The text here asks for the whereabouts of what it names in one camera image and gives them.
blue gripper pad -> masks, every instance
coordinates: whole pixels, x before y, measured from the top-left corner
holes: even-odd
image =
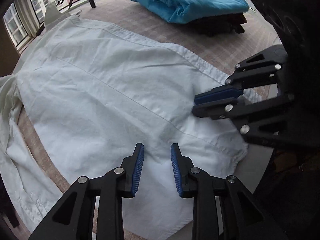
[[[240,95],[243,95],[243,90],[228,88],[222,90],[221,87],[218,87],[219,91],[215,92],[215,89],[198,94],[195,96],[194,102],[196,105],[204,104],[212,101],[217,101],[225,98],[238,98]]]
[[[140,182],[140,176],[143,166],[143,160],[144,160],[144,145],[142,144],[140,147],[140,151],[138,153],[137,161],[133,170],[132,175],[132,187],[131,187],[131,193],[133,196],[136,195],[139,187]]]
[[[182,177],[181,177],[179,166],[178,166],[177,154],[173,148],[173,145],[171,146],[170,155],[171,155],[171,163],[172,163],[174,181],[176,183],[177,192],[179,193],[179,196],[182,197],[182,193],[183,193]]]

window frame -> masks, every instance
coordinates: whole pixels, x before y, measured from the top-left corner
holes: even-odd
[[[19,14],[17,13],[17,10],[16,10],[16,8],[15,8],[14,2],[10,5],[10,7],[9,7],[8,10],[10,10],[10,13],[11,13],[12,16],[11,16],[11,18],[10,18],[9,21],[6,21],[6,20],[4,19],[4,17],[3,17],[3,19],[4,19],[4,24],[5,24],[6,28],[7,28],[8,34],[9,34],[9,36],[10,36],[13,44],[15,45],[16,48],[18,48],[18,46],[19,46],[27,37],[29,37],[29,35],[28,35],[25,27],[23,26],[22,22],[21,22],[20,16],[19,16]],[[17,26],[17,28],[16,28],[14,31],[11,31],[11,29],[9,28],[9,23],[10,23],[11,21],[14,21],[15,25]],[[19,42],[18,42],[18,40],[16,39],[16,37],[14,36],[18,31],[19,31],[20,34],[22,35],[22,39],[21,39]]]
[[[37,10],[39,10],[40,8],[41,8],[41,5],[40,5],[40,2],[37,0],[37,3],[36,4],[34,4],[33,2],[34,2],[35,0],[31,0],[31,3],[32,3],[32,6],[33,6],[33,8],[35,9],[35,11],[37,11]]]
[[[33,7],[33,4],[32,4],[32,9],[33,9],[33,13],[34,13],[34,15],[36,16],[39,24],[41,24],[41,22],[39,21],[39,18],[37,17],[36,10],[35,10],[35,8]]]
[[[44,14],[43,14],[42,10],[41,10],[41,11],[38,11],[38,12],[36,13],[36,15],[37,15],[37,18],[38,18],[38,19],[41,19],[41,18],[43,18],[43,17],[44,17]]]

beige carpet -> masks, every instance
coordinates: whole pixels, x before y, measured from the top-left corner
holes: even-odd
[[[245,14],[248,23],[243,25],[243,34],[232,32],[207,37],[169,24],[131,0],[95,0],[95,3],[94,9],[87,3],[71,14],[82,10],[81,18],[116,23],[150,39],[182,45],[229,75],[235,64],[273,45],[277,37],[275,31],[266,28],[249,13]],[[269,86],[256,88],[256,91],[266,99]]]

screw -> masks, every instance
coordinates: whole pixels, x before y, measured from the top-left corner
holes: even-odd
[[[200,169],[198,167],[193,167],[190,169],[190,171],[194,174],[198,174],[200,172]]]
[[[244,126],[241,127],[240,133],[241,134],[247,134],[249,132],[249,130],[250,130],[249,125],[245,124]]]
[[[85,176],[82,176],[82,177],[80,177],[80,178],[78,179],[78,182],[79,182],[80,184],[85,183],[86,181],[87,181],[87,177],[85,177]]]
[[[121,167],[115,168],[115,170],[114,170],[115,174],[121,174],[123,171],[124,171],[124,169]]]
[[[233,175],[230,175],[227,177],[227,180],[230,182],[230,183],[235,183],[236,182],[236,177],[233,176]]]
[[[224,110],[225,110],[226,112],[230,112],[230,111],[232,110],[232,108],[233,108],[233,105],[227,105],[227,106],[224,108]]]

dark folded clothing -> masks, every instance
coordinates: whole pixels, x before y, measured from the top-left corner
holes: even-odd
[[[204,17],[183,25],[181,24],[180,26],[211,37],[220,33],[230,33],[233,30],[236,33],[244,33],[244,28],[241,24],[245,23],[247,23],[247,20],[243,13],[236,13]]]

